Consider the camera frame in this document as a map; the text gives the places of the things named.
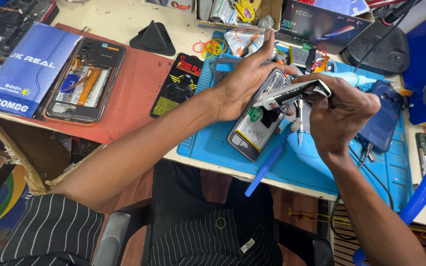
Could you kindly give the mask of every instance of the striped shirt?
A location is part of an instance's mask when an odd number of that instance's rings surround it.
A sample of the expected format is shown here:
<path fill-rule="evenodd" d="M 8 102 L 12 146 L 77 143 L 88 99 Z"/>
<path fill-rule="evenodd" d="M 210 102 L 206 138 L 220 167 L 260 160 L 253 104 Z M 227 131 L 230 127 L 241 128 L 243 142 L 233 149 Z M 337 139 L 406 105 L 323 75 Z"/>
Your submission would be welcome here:
<path fill-rule="evenodd" d="M 0 266 L 89 266 L 104 215 L 58 194 L 29 199 L 0 250 Z M 149 266 L 282 265 L 280 248 L 263 226 L 241 248 L 232 210 L 181 222 L 157 239 Z"/>

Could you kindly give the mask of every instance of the black pants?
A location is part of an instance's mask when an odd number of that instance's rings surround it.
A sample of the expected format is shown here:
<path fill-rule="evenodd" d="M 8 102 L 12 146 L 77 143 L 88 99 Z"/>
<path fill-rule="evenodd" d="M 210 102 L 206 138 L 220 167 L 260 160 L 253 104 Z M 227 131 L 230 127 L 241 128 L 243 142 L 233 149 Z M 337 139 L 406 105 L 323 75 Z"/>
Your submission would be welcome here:
<path fill-rule="evenodd" d="M 246 197 L 249 183 L 233 178 L 226 204 L 207 202 L 202 192 L 200 170 L 192 166 L 161 159 L 154 165 L 152 199 L 154 208 L 153 240 L 182 221 L 194 219 L 217 209 L 233 209 L 240 245 L 251 238 L 262 224 L 273 235 L 274 211 L 269 186 L 259 184 Z"/>

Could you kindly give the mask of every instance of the red mat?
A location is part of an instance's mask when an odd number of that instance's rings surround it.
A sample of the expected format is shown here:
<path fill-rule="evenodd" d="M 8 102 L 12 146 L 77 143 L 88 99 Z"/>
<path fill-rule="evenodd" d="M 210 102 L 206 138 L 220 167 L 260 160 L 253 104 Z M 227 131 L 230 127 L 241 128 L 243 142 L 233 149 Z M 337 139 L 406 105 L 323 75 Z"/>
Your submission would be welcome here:
<path fill-rule="evenodd" d="M 57 23 L 55 27 L 71 33 L 80 32 L 79 29 L 60 23 Z M 82 33 L 82 35 L 124 45 L 91 33 Z M 126 57 L 119 70 L 105 112 L 96 126 L 85 127 L 53 121 L 21 119 L 103 144 L 110 144 L 152 121 L 149 111 L 174 61 L 148 51 L 131 48 L 129 45 L 124 46 L 127 49 Z"/>

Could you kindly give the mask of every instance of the blue spudger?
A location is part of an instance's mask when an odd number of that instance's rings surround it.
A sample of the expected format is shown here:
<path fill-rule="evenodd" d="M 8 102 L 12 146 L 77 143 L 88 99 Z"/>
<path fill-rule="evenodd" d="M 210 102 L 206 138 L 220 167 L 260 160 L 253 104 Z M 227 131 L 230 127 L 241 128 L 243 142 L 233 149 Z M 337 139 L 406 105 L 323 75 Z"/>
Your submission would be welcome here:
<path fill-rule="evenodd" d="M 247 197 L 251 196 L 254 189 L 256 189 L 257 185 L 261 182 L 262 178 L 265 176 L 267 171 L 269 171 L 272 164 L 275 162 L 277 157 L 279 157 L 279 154 L 282 152 L 282 146 L 287 141 L 287 138 L 290 136 L 292 132 L 295 132 L 299 129 L 301 125 L 300 118 L 297 118 L 293 123 L 291 123 L 289 127 L 289 131 L 285 136 L 283 137 L 283 140 L 275 147 L 275 149 L 272 151 L 272 153 L 269 155 L 269 158 L 265 161 L 264 165 L 262 166 L 259 173 L 257 173 L 254 180 L 252 180 L 252 183 L 249 185 L 249 187 L 246 189 L 246 192 L 244 193 Z"/>

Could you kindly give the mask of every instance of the blue silicone repair mat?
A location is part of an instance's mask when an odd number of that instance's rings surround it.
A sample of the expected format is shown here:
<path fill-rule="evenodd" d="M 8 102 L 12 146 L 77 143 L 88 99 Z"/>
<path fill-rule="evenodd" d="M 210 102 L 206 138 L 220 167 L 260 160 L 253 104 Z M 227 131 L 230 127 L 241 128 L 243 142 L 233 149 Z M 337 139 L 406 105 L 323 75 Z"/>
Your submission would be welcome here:
<path fill-rule="evenodd" d="M 212 38 L 223 38 L 223 33 L 215 31 Z M 231 57 L 231 55 L 220 55 L 220 57 Z M 212 85 L 213 61 L 215 59 L 216 56 L 213 56 L 205 60 L 195 93 Z M 339 63 L 337 63 L 337 68 L 338 71 L 353 70 L 351 66 Z M 383 80 L 384 78 L 383 76 L 361 69 L 357 74 L 375 79 Z M 284 120 L 280 124 L 282 133 L 271 137 L 257 161 L 251 162 L 226 141 L 226 136 L 234 124 L 235 121 L 230 121 L 207 126 L 182 142 L 178 146 L 178 154 L 242 172 L 257 174 L 267 157 L 282 138 L 281 134 L 285 132 L 284 129 L 290 125 L 287 120 Z M 352 140 L 350 146 L 362 156 L 362 145 L 357 139 Z M 412 195 L 411 174 L 402 116 L 400 116 L 395 133 L 393 134 L 390 151 L 383 154 L 376 154 L 376 156 L 377 161 L 368 161 L 366 165 L 387 185 L 393 197 L 394 210 L 400 211 Z M 388 203 L 387 193 L 375 178 L 364 168 L 361 171 L 380 196 Z M 298 146 L 296 133 L 293 133 L 288 138 L 287 143 L 283 146 L 282 153 L 265 177 L 332 195 L 338 194 L 338 188 L 331 172 L 318 156 L 311 135 L 306 132 L 303 134 L 301 147 Z"/>

